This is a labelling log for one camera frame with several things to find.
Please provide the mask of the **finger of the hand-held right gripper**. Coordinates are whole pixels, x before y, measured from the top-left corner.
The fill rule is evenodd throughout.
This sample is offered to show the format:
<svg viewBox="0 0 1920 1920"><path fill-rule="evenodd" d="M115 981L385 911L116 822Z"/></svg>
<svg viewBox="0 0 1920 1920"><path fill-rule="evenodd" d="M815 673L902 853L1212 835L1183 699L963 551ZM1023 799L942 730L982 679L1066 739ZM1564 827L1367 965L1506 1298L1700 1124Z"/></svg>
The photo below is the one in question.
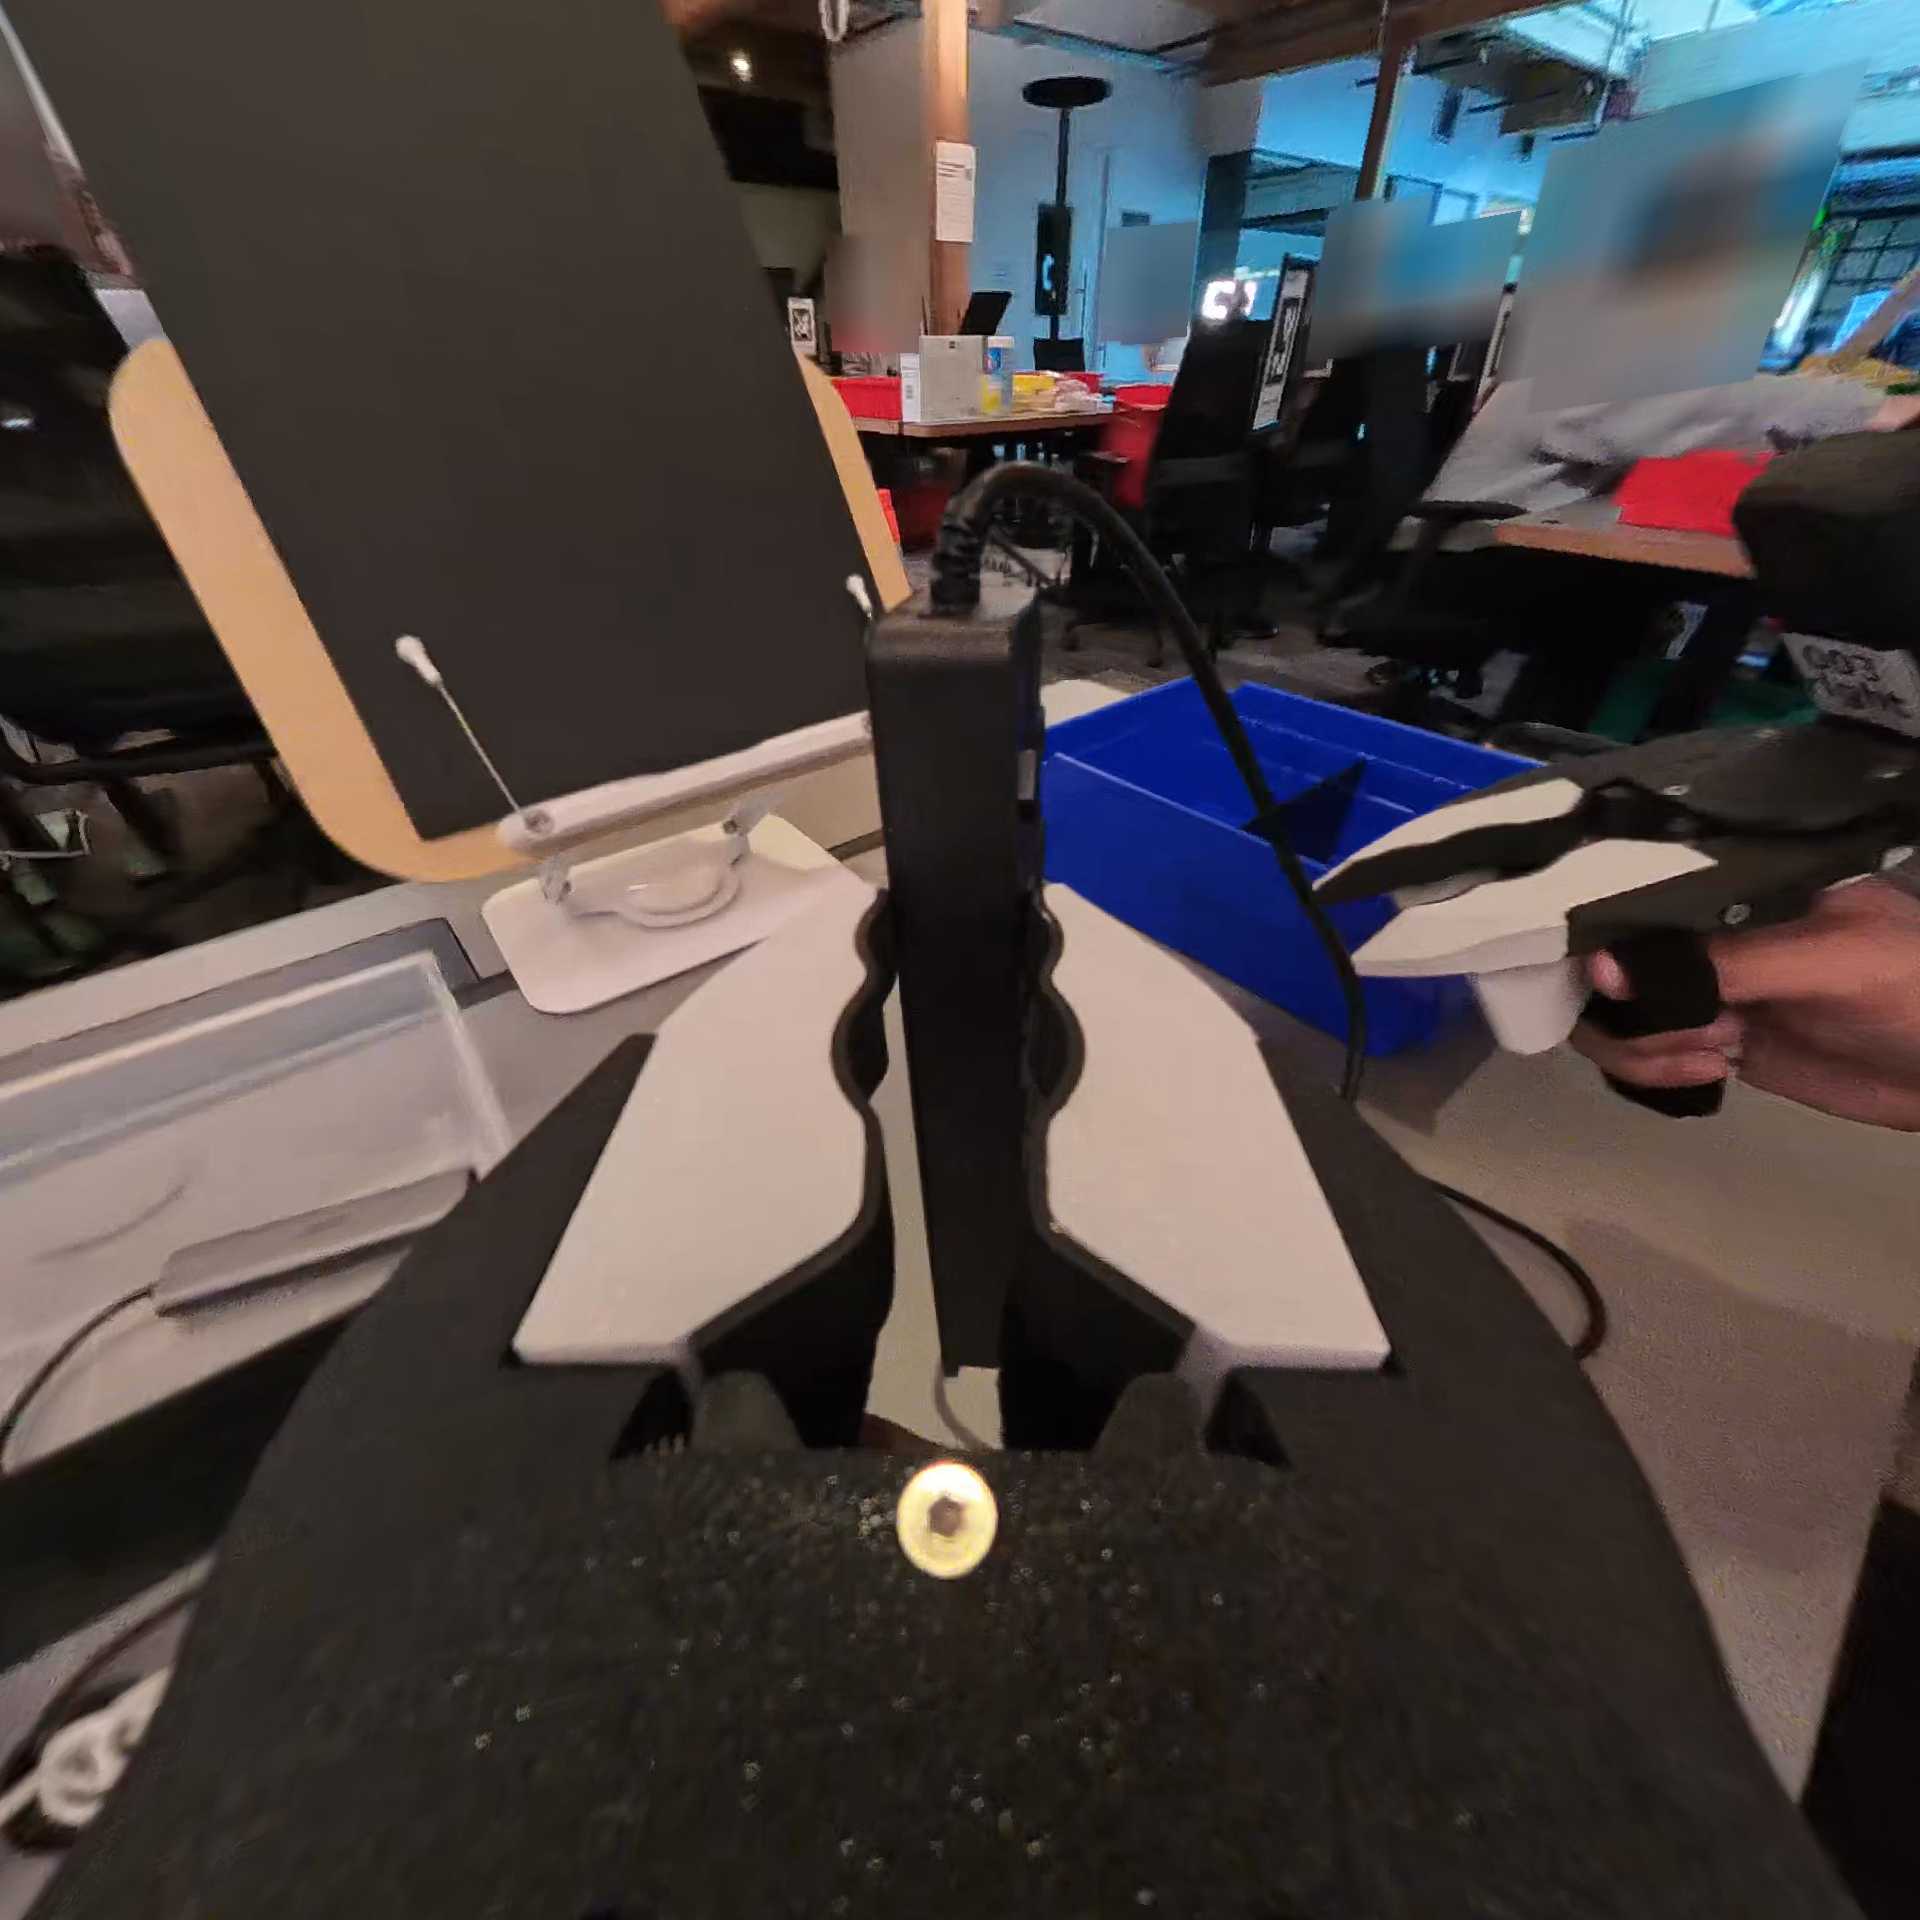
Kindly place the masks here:
<svg viewBox="0 0 1920 1920"><path fill-rule="evenodd" d="M1382 832L1318 879L1318 898L1341 906L1423 890L1459 876L1508 876L1579 845L1588 794L1549 777L1482 789Z"/></svg>
<svg viewBox="0 0 1920 1920"><path fill-rule="evenodd" d="M1568 914L1716 865L1702 847L1593 841L1549 865L1411 902L1354 953L1360 975L1477 975L1561 962Z"/></svg>

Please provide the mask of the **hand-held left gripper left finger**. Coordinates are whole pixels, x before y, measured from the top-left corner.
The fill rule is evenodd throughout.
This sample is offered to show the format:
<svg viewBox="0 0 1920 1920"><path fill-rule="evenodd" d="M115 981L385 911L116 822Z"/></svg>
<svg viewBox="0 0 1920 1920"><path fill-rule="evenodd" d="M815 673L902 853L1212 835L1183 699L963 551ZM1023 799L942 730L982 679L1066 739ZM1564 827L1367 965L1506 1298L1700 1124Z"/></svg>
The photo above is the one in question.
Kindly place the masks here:
<svg viewBox="0 0 1920 1920"><path fill-rule="evenodd" d="M523 1365L689 1365L877 1216L883 896L833 885L658 1025L514 1333Z"/></svg>

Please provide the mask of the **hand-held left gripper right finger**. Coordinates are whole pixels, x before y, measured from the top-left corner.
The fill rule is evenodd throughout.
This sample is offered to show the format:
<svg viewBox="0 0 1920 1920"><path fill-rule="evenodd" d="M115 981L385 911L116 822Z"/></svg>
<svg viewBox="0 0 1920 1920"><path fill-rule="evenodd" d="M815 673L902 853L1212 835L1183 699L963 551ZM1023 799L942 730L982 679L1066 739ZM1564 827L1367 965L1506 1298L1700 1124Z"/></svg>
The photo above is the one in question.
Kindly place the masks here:
<svg viewBox="0 0 1920 1920"><path fill-rule="evenodd" d="M1172 1374L1377 1374L1389 1335L1261 1055L1181 957L1045 883L1079 1068L1043 1127L1066 1250L1175 1321Z"/></svg>

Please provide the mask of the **blue plastic bin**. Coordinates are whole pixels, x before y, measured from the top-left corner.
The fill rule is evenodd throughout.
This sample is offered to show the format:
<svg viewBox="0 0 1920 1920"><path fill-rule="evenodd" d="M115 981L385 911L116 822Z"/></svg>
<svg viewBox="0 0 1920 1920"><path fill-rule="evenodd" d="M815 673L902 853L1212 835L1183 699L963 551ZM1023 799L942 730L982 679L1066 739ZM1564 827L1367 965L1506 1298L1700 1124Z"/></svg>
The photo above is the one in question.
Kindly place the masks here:
<svg viewBox="0 0 1920 1920"><path fill-rule="evenodd" d="M1367 763L1338 861L1415 816L1533 767L1524 756L1258 684L1237 685L1231 699L1271 794L1354 758ZM1048 725L1042 802L1049 881L1345 1040L1330 961L1273 853L1238 831L1254 803L1189 680Z"/></svg>

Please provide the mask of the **slim grey USB hub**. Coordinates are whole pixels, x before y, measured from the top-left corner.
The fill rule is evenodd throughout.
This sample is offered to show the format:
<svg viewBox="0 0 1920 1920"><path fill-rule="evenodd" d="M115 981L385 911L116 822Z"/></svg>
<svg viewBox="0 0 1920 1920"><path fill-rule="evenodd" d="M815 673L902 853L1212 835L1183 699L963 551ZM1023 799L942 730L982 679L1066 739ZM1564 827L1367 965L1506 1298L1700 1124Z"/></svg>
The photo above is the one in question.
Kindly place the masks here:
<svg viewBox="0 0 1920 1920"><path fill-rule="evenodd" d="M183 1245L163 1261L155 1279L96 1309L71 1330L38 1365L7 1404L1 1421L5 1471L29 1410L68 1360L98 1331L137 1307L161 1317L179 1317L253 1298L286 1283L330 1279L357 1263L411 1245L444 1219L474 1185L474 1169L456 1165L411 1185L368 1191L322 1209L289 1214Z"/></svg>

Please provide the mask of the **clear plastic bin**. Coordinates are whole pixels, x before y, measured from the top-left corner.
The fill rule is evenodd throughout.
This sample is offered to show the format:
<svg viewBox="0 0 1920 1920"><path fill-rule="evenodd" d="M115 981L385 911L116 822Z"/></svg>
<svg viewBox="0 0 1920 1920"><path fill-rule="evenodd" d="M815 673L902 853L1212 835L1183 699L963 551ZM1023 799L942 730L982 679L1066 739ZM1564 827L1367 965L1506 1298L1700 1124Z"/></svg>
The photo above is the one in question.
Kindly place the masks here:
<svg viewBox="0 0 1920 1920"><path fill-rule="evenodd" d="M421 952L111 1029L7 1079L1 1119L5 1410L71 1330L183 1245L456 1165L476 1185L514 1137ZM32 1404L9 1473L346 1317L411 1245L201 1314L131 1309Z"/></svg>

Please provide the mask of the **person's right hand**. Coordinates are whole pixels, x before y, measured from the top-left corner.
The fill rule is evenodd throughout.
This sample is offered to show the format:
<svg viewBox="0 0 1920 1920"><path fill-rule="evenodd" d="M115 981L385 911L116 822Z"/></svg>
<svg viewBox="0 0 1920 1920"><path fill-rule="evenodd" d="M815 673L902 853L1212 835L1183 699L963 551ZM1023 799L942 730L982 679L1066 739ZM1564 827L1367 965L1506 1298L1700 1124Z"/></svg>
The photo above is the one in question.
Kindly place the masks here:
<svg viewBox="0 0 1920 1920"><path fill-rule="evenodd" d="M1885 879L1790 924L1724 934L1716 978L1739 1081L1885 1132L1917 1129L1917 901Z"/></svg>

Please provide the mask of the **black blue-bin divider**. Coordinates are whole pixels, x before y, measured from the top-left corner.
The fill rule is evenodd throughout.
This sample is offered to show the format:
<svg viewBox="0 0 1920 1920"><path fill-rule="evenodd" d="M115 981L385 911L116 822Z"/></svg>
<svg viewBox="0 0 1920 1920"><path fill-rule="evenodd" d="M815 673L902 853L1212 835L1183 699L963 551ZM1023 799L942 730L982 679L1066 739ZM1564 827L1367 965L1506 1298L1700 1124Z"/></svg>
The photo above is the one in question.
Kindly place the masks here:
<svg viewBox="0 0 1920 1920"><path fill-rule="evenodd" d="M1367 763L1354 758L1330 773L1304 785L1273 790L1238 831L1270 847L1284 847L1293 858L1329 870L1339 858L1339 841L1360 797Z"/></svg>

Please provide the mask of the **wooden table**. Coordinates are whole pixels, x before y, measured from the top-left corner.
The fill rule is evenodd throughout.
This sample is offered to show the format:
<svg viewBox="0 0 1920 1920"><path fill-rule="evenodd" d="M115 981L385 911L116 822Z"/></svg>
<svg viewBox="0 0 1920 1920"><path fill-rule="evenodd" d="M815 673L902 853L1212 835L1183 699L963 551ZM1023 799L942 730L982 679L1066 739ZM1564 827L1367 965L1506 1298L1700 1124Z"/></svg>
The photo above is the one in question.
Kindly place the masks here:
<svg viewBox="0 0 1920 1920"><path fill-rule="evenodd" d="M1685 605L1698 619L1671 654L1668 679L1647 708L1644 735L1705 730L1763 619L1757 575L1734 537L1623 524L1607 500L1582 500L1561 513L1522 513L1494 524L1501 546L1560 558L1588 558L1682 575Z"/></svg>
<svg viewBox="0 0 1920 1920"><path fill-rule="evenodd" d="M1110 404L1092 409L1034 409L963 419L874 419L853 415L864 439L899 439L923 446L1025 446L1077 441L1095 435L1114 418Z"/></svg>

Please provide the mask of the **black office chair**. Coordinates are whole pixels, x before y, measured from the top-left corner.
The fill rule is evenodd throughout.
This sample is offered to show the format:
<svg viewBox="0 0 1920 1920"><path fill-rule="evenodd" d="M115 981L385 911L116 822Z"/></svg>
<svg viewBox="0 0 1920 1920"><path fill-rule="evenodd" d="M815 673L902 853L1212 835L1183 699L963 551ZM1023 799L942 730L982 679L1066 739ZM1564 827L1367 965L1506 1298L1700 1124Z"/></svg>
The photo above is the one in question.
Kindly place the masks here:
<svg viewBox="0 0 1920 1920"><path fill-rule="evenodd" d="M1304 532L1325 507L1322 454L1302 452L1304 299L1273 316L1206 321L1189 338L1146 462L1140 532L1211 657L1270 638L1267 587L1311 590L1307 556L1273 532Z"/></svg>

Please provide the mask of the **white cardboard box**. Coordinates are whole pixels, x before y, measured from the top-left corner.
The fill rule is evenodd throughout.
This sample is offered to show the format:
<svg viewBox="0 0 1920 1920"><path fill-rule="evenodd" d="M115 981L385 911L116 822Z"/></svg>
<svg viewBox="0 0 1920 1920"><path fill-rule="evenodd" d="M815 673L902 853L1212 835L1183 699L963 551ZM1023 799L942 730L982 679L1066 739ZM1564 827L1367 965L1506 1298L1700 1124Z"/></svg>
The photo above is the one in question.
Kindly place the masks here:
<svg viewBox="0 0 1920 1920"><path fill-rule="evenodd" d="M900 422L952 427L987 410L987 338L923 333L900 354Z"/></svg>

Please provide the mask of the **black floor lamp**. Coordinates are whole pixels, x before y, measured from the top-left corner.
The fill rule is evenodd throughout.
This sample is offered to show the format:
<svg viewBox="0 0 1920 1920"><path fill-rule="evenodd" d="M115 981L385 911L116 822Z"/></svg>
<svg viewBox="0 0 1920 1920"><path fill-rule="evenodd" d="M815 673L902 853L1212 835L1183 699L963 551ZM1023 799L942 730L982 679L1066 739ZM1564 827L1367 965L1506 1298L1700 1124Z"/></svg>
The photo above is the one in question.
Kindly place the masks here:
<svg viewBox="0 0 1920 1920"><path fill-rule="evenodd" d="M1092 72L1045 75L1022 86L1025 108L1055 119L1053 194L1034 219L1034 311L1045 322L1045 340L1060 338L1072 285L1072 121L1111 97L1111 83Z"/></svg>

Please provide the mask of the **black wood-rimmed board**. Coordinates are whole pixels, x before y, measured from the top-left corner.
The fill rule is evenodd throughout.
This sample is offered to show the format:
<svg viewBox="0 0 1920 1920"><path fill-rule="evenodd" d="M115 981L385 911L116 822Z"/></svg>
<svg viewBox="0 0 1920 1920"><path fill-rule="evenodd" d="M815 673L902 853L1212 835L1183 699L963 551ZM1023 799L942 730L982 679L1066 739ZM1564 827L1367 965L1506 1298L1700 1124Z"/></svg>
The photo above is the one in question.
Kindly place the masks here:
<svg viewBox="0 0 1920 1920"><path fill-rule="evenodd" d="M409 881L871 776L905 575L692 5L5 5L161 336L111 433L322 832Z"/></svg>

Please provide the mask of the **person's dark trousers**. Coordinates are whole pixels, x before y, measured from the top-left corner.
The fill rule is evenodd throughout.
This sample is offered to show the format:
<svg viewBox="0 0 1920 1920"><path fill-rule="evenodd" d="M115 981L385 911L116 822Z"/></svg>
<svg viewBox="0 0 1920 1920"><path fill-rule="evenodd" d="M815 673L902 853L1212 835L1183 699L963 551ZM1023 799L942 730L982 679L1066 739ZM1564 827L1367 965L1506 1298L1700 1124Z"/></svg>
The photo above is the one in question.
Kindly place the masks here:
<svg viewBox="0 0 1920 1920"><path fill-rule="evenodd" d="M1917 1515L1880 1500L1801 1807L1869 1918L1917 1914Z"/></svg>

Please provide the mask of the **wooden pillar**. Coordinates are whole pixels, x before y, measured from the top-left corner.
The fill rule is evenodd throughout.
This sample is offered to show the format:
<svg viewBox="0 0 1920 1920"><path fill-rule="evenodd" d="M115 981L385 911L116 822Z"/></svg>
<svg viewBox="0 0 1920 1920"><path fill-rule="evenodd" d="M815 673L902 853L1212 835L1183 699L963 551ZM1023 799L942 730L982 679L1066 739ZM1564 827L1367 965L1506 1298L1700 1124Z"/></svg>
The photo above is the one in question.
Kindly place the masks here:
<svg viewBox="0 0 1920 1920"><path fill-rule="evenodd" d="M934 143L971 143L971 8L966 2L923 2L923 150L926 292L924 332L960 333L971 299L971 247L934 242Z"/></svg>

